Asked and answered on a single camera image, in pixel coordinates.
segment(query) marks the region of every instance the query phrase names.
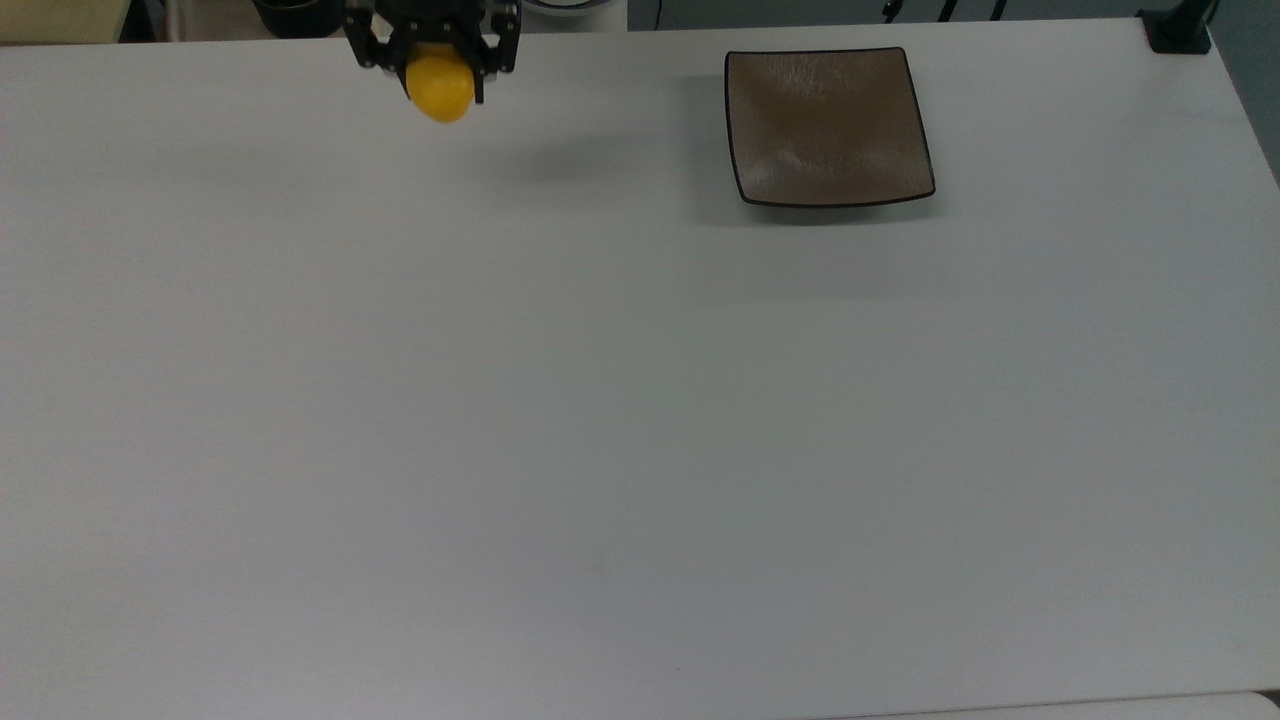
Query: table surface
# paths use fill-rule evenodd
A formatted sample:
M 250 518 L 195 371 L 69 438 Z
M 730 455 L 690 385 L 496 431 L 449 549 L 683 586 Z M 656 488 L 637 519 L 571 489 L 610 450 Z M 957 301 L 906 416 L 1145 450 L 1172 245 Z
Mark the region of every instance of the table surface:
M 0 0 L 0 42 L 115 42 L 129 0 Z
M 736 195 L 906 49 L 928 200 Z M 785 720 L 1280 685 L 1280 192 L 1137 20 L 0 50 L 0 715 Z

